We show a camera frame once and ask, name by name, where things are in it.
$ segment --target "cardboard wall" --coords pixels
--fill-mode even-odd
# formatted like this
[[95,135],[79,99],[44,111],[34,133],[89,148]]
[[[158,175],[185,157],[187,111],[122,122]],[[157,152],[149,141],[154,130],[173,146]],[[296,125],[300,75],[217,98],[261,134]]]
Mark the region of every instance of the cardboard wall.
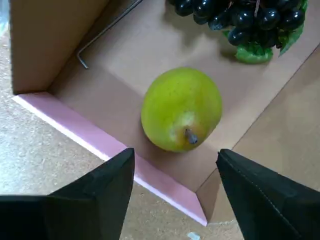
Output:
[[109,0],[12,0],[15,94],[45,91]]

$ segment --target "metal rod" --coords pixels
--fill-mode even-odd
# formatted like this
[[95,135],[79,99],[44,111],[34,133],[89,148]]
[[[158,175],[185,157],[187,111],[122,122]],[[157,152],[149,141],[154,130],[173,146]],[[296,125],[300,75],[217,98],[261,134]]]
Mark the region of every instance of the metal rod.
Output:
[[80,63],[84,66],[85,69],[89,69],[86,62],[81,58],[81,53],[86,50],[91,44],[97,41],[103,34],[105,34],[108,30],[110,30],[114,25],[116,25],[123,17],[125,17],[128,13],[131,12],[136,6],[138,6],[143,0],[136,0],[132,3],[123,13],[121,13],[113,22],[107,25],[97,36],[95,36],[91,41],[89,41],[86,45],[84,45],[76,54],[76,57],[80,61]]

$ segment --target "green pear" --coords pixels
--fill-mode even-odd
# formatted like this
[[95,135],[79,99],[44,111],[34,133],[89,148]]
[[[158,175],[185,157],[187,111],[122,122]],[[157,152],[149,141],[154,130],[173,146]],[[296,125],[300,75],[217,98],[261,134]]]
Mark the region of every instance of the green pear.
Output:
[[185,152],[211,134],[221,115],[222,98],[211,78],[199,70],[179,67],[151,84],[144,96],[141,123],[159,148]]

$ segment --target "grape leaf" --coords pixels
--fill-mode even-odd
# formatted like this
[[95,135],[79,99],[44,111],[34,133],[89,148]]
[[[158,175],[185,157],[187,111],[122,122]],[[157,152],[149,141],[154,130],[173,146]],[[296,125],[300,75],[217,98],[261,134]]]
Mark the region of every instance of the grape leaf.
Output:
[[[303,0],[301,4],[301,8],[304,11],[307,11],[308,8],[308,0]],[[293,32],[289,33],[289,36],[285,41],[283,39],[280,39],[280,42],[282,42],[283,46],[280,49],[280,56],[283,55],[286,51],[291,48],[291,46],[300,38],[301,34],[304,31],[304,24],[302,24],[300,27],[298,27]]]
[[286,43],[280,49],[280,56],[283,55],[286,51],[291,48],[291,46],[300,38],[301,34],[304,31],[304,25],[302,24],[294,32],[291,32],[287,38]]
[[257,43],[248,43],[237,47],[235,57],[245,64],[263,64],[269,62],[273,55],[271,48],[262,48]]

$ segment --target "grape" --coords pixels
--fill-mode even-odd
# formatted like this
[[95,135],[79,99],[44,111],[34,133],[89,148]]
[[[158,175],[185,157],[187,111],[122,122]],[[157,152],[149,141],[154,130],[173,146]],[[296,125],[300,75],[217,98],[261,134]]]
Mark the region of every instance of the grape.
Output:
[[181,17],[188,16],[193,13],[192,0],[175,0],[175,12]]
[[224,10],[223,12],[221,12],[220,14],[212,17],[209,22],[209,28],[211,30],[221,30],[224,29],[226,27],[228,27],[230,25],[230,11],[229,9]]
[[280,14],[276,9],[265,8],[259,11],[257,21],[262,30],[271,30],[280,21]]
[[228,41],[233,46],[246,44],[249,41],[250,33],[246,30],[235,27],[228,34]]
[[193,20],[196,24],[199,24],[199,25],[203,25],[203,24],[206,24],[208,22],[208,18],[205,17],[205,18],[200,18],[196,15],[193,15]]
[[277,8],[281,11],[294,10],[301,3],[301,0],[279,0],[277,3]]
[[232,13],[232,23],[239,29],[248,29],[254,24],[254,11],[251,9],[236,9]]
[[282,30],[295,30],[304,23],[305,18],[306,14],[304,11],[288,11],[280,21],[279,28]]
[[262,48],[272,48],[276,46],[278,41],[278,31],[277,29],[272,29],[268,31],[261,30],[258,33],[258,43],[261,45]]
[[194,15],[203,19],[209,18],[214,13],[215,0],[194,0],[193,12]]

